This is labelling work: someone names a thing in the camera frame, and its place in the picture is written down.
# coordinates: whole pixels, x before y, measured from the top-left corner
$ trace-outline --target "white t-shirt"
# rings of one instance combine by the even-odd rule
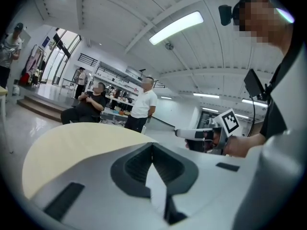
[[[78,80],[79,85],[85,85],[85,77],[86,77],[85,72],[81,72]]]
[[[130,115],[135,118],[148,117],[150,107],[157,106],[157,101],[158,97],[153,90],[139,94]]]
[[[23,42],[20,37],[13,39],[13,33],[9,34],[0,48],[0,66],[10,68],[13,54],[16,54],[22,48],[22,45]]]

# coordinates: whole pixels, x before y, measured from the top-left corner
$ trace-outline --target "sitting man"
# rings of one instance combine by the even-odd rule
[[[98,83],[94,86],[94,92],[88,91],[78,97],[79,104],[61,113],[62,124],[72,122],[95,122],[94,117],[99,116],[105,109],[105,85]]]

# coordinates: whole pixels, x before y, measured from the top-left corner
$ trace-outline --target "beige table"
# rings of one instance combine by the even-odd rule
[[[32,145],[25,157],[24,195],[30,199],[43,185],[83,159],[146,142],[156,141],[106,124],[74,123],[53,128]]]
[[[5,112],[5,97],[7,93],[8,91],[0,86],[1,117],[2,117],[3,130],[4,130],[5,146],[9,149],[10,153],[13,153],[13,150],[10,148],[7,142],[6,112]]]

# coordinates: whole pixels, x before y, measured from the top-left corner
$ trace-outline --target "black pants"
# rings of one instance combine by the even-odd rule
[[[5,89],[6,84],[8,83],[9,75],[10,75],[10,70],[7,67],[2,67],[0,66],[0,86]]]
[[[78,97],[82,94],[83,88],[84,88],[84,85],[79,85],[78,84],[78,87],[76,89],[75,99],[78,99]]]
[[[146,124],[146,120],[147,120],[147,117],[135,118],[129,115],[128,120],[126,121],[126,124],[125,124],[125,128],[141,133],[144,124]]]
[[[94,119],[92,118],[92,115],[80,115],[80,113],[77,112],[76,108],[69,108],[64,110],[61,113],[61,121],[62,124],[66,125],[69,124],[70,121],[72,122],[82,122],[82,123],[94,123]]]

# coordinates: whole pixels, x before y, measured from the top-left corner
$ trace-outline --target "fluorescent light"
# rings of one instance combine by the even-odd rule
[[[278,13],[284,17],[289,23],[293,23],[294,22],[294,18],[291,14],[289,14],[288,12],[281,10],[281,9],[277,9]]]
[[[185,17],[182,17],[181,19],[169,24],[167,27],[163,28],[161,31],[153,35],[151,38],[149,38],[149,41],[156,45],[157,43],[161,42],[162,40],[168,38],[169,36],[180,32],[190,26],[203,23],[203,18],[201,16],[201,13],[198,11],[188,14]]]
[[[213,95],[213,94],[198,94],[198,93],[193,93],[195,96],[201,96],[201,97],[211,97],[211,98],[220,98],[219,95]]]
[[[242,102],[248,103],[248,104],[252,104],[252,105],[253,105],[253,102],[250,101],[250,100],[243,99]],[[254,104],[255,104],[255,105],[258,105],[258,106],[262,106],[262,107],[268,107],[267,104],[261,103],[261,102],[254,102]]]
[[[207,110],[207,111],[215,112],[215,113],[218,113],[218,112],[219,112],[218,110],[209,109],[209,108],[206,108],[206,107],[203,107],[203,110]]]
[[[240,114],[235,114],[235,115],[238,116],[238,117],[241,117],[241,118],[249,119],[249,117],[247,117],[247,116],[243,116],[243,115],[240,115]]]

